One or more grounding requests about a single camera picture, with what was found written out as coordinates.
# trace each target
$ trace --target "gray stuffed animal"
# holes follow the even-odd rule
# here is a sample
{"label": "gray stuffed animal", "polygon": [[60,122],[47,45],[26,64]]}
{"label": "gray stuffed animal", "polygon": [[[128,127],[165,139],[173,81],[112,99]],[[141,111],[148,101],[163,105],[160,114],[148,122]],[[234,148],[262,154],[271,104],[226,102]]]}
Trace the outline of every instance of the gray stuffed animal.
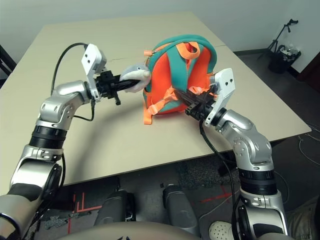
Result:
{"label": "gray stuffed animal", "polygon": [[120,75],[120,81],[128,79],[140,80],[136,85],[125,90],[126,92],[136,93],[144,89],[149,84],[151,80],[151,72],[143,63],[135,64],[127,67]]}

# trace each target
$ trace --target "wall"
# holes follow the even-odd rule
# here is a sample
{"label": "wall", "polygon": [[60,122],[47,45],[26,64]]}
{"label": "wall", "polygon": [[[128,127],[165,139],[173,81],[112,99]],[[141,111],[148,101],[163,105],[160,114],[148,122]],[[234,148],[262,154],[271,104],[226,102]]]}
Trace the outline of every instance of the wall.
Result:
{"label": "wall", "polygon": [[299,21],[298,24],[290,26],[291,33],[285,30],[279,38],[280,44],[291,43],[301,50],[301,56],[292,65],[299,73],[320,52],[319,11],[320,0],[295,0],[288,7],[283,18],[283,24],[290,19]]}
{"label": "wall", "polygon": [[0,43],[18,62],[46,24],[192,11],[231,50],[259,49],[268,46],[281,22],[279,13],[290,2],[291,0],[1,0]]}

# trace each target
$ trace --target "black cable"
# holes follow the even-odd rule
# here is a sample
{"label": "black cable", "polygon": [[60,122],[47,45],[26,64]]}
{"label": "black cable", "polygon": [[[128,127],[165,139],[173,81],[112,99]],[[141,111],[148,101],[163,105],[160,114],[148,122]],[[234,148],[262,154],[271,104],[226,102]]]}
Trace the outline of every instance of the black cable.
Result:
{"label": "black cable", "polygon": [[[58,72],[58,69],[59,69],[59,66],[60,66],[60,63],[62,61],[62,59],[64,58],[64,56],[66,55],[66,53],[72,49],[73,47],[76,47],[76,46],[84,46],[84,48],[87,48],[88,44],[86,43],[83,43],[83,42],[76,42],[76,43],[73,43],[71,44],[70,46],[68,46],[61,54],[61,56],[59,57],[58,59],[58,62],[56,63],[55,65],[55,69],[54,69],[54,73],[53,73],[53,77],[52,77],[52,83],[51,83],[51,91],[50,91],[50,94],[52,95],[53,91],[54,91],[54,88],[55,88],[55,83],[56,83],[56,78],[57,78],[57,72]],[[78,119],[82,119],[82,120],[85,120],[85,121],[89,121],[89,122],[92,122],[95,118],[95,105],[96,105],[96,101],[94,100],[94,98],[91,99],[91,118],[86,118],[86,117],[83,117],[83,116],[78,116],[78,115],[75,115],[74,117],[75,118],[78,118]]]}
{"label": "black cable", "polygon": [[208,139],[206,132],[204,130],[204,126],[203,126],[204,120],[201,119],[199,121],[199,130],[200,130],[200,134],[202,135],[204,141],[207,143],[207,145],[210,147],[210,149],[220,158],[220,160],[223,162],[223,164],[225,165],[228,174],[229,174],[229,178],[230,178],[230,182],[231,182],[231,194],[232,194],[232,216],[231,216],[231,227],[232,227],[232,234],[235,240],[239,240],[239,236],[238,236],[238,231],[237,231],[237,219],[236,219],[236,208],[237,205],[239,203],[240,200],[240,196],[237,198],[236,200],[236,194],[235,194],[235,185],[234,185],[234,179],[232,177],[231,171],[228,167],[228,165],[226,164],[226,162],[231,162],[234,164],[233,161],[230,161],[228,159],[226,159],[224,156],[222,156],[217,149],[212,145],[212,143],[210,142],[210,140]]}
{"label": "black cable", "polygon": [[222,161],[222,162],[225,165],[225,167],[228,171],[228,174],[229,174],[229,178],[230,178],[230,182],[231,182],[232,206],[234,206],[236,204],[234,178],[232,177],[231,171],[230,171],[228,165],[226,164],[226,162],[225,161]]}
{"label": "black cable", "polygon": [[51,91],[50,91],[50,95],[52,95],[52,92],[54,91],[54,88],[55,88],[55,82],[56,82],[56,77],[57,77],[57,72],[58,72],[58,68],[59,68],[59,65],[62,61],[62,59],[64,58],[64,56],[66,55],[66,53],[72,49],[73,47],[76,47],[76,46],[84,46],[85,48],[87,48],[88,44],[86,43],[83,43],[83,42],[76,42],[76,43],[73,43],[71,44],[70,46],[68,46],[61,54],[61,56],[59,57],[58,59],[58,62],[56,63],[55,65],[55,69],[54,69],[54,73],[53,73],[53,78],[52,78],[52,83],[51,83]]}
{"label": "black cable", "polygon": [[240,194],[235,201],[235,205],[233,206],[232,215],[231,215],[231,230],[232,230],[232,235],[234,240],[239,240],[239,235],[237,230],[237,218],[236,218],[236,211],[237,211],[237,206],[239,204],[239,201],[240,201]]}
{"label": "black cable", "polygon": [[78,115],[74,115],[74,118],[78,118],[78,119],[82,119],[82,120],[86,120],[88,122],[92,122],[95,118],[95,106],[96,106],[96,101],[94,98],[91,99],[91,118],[85,118],[83,116],[78,116]]}
{"label": "black cable", "polygon": [[[61,178],[61,182],[60,182],[60,185],[59,185],[59,188],[57,189],[57,192],[55,193],[56,195],[61,191],[62,187],[64,186],[64,183],[65,183],[65,179],[66,179],[66,159],[65,159],[65,154],[62,153],[62,178]],[[43,214],[45,214],[45,212],[50,208],[50,206],[52,205],[53,203],[53,199],[51,199],[43,208],[42,208],[42,211],[39,211],[32,219],[32,222],[31,224],[29,225],[29,229],[30,227],[35,224]],[[29,229],[28,231],[25,233],[23,239],[27,236],[28,232],[29,232]]]}
{"label": "black cable", "polygon": [[220,152],[217,151],[217,149],[212,145],[212,143],[210,142],[210,140],[208,139],[204,127],[203,127],[203,122],[204,120],[200,120],[199,121],[199,129],[200,129],[200,134],[202,135],[203,139],[205,140],[206,144],[209,146],[209,148],[222,160],[225,161],[227,163],[231,163],[231,164],[235,164],[234,161],[228,160],[226,159]]}
{"label": "black cable", "polygon": [[210,140],[208,139],[206,132],[204,130],[204,120],[201,119],[199,121],[199,130],[200,130],[200,134],[202,135],[204,141],[206,142],[206,144],[209,146],[209,148],[220,158],[220,160],[223,162],[223,164],[225,165],[228,174],[229,174],[229,178],[230,178],[230,183],[231,183],[231,193],[232,193],[232,206],[235,205],[235,201],[236,201],[236,196],[235,196],[235,185],[234,185],[234,179],[232,177],[231,171],[228,167],[228,165],[226,164],[226,162],[230,162],[232,164],[234,164],[233,161],[230,161],[228,159],[226,159],[224,156],[222,156],[220,154],[220,152],[217,151],[217,149],[215,148],[215,146],[212,145],[212,143],[210,142]]}

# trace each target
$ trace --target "beige tabletop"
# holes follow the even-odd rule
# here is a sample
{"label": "beige tabletop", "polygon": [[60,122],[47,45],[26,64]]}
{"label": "beige tabletop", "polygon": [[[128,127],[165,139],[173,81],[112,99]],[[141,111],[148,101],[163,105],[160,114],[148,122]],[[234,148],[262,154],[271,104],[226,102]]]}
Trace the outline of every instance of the beige tabletop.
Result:
{"label": "beige tabletop", "polygon": [[[184,27],[184,19],[193,19],[193,27]],[[175,20],[161,27],[160,20]],[[123,36],[125,30],[144,23],[141,29],[157,32],[146,36]],[[102,36],[95,28],[111,28]],[[83,29],[90,30],[90,36]],[[11,175],[30,141],[39,107],[50,94],[52,74],[59,55],[73,42],[95,43],[109,59],[107,68],[120,74],[129,65],[144,61],[142,52],[166,37],[193,33],[206,37],[215,46],[218,61],[214,71],[232,68],[236,91],[227,108],[251,119],[270,141],[309,132],[309,127],[268,88],[231,50],[192,13],[171,13],[81,23],[48,25],[36,37],[14,72],[0,90],[0,194],[9,189]],[[61,63],[57,84],[84,80],[81,66],[83,49],[71,50]],[[198,122],[183,113],[159,115],[152,125],[143,124],[142,93],[120,92],[121,105],[103,99],[96,105],[93,122],[73,119],[63,146],[66,158],[66,184],[116,175],[152,166],[211,154],[199,134]],[[89,104],[78,115],[89,117]],[[219,151],[231,149],[228,142],[206,129]]]}

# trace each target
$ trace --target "backpack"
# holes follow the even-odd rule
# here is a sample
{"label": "backpack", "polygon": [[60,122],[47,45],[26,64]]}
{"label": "backpack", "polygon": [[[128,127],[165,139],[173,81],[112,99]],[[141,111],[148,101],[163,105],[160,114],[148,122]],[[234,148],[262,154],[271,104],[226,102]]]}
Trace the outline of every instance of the backpack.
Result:
{"label": "backpack", "polygon": [[168,38],[144,51],[151,81],[144,88],[144,124],[152,123],[152,116],[184,111],[174,89],[190,90],[196,94],[207,91],[210,76],[217,62],[214,47],[204,37],[186,34]]}

